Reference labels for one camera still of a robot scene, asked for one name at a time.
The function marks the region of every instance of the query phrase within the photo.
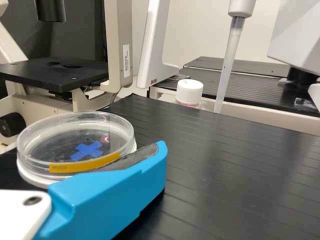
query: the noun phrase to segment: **pipette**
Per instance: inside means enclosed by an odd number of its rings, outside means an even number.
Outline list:
[[[230,0],[228,14],[232,17],[232,22],[214,104],[215,113],[220,113],[222,110],[245,18],[252,16],[255,4],[256,0]]]

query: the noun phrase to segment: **petri dish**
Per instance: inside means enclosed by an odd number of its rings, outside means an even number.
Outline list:
[[[40,188],[110,164],[137,149],[134,128],[116,114],[99,111],[51,116],[18,136],[17,167]]]

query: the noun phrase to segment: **blue cross mark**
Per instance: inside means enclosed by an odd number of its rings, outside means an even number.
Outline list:
[[[72,161],[77,162],[88,155],[94,158],[100,157],[103,152],[98,150],[98,148],[100,148],[101,146],[102,144],[98,141],[93,142],[91,145],[81,143],[75,148],[78,150],[78,152],[72,154],[70,158],[72,159]]]

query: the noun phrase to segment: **yellow tape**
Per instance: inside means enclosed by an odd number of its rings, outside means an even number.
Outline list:
[[[49,171],[53,174],[79,173],[96,168],[101,168],[107,164],[113,163],[120,158],[120,152],[115,152],[107,156],[102,156],[93,160],[73,162],[73,163],[51,163]]]

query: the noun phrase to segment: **small bottle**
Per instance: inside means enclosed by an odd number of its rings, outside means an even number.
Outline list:
[[[201,109],[200,101],[203,90],[202,82],[194,79],[182,79],[177,84],[176,103],[189,108]]]

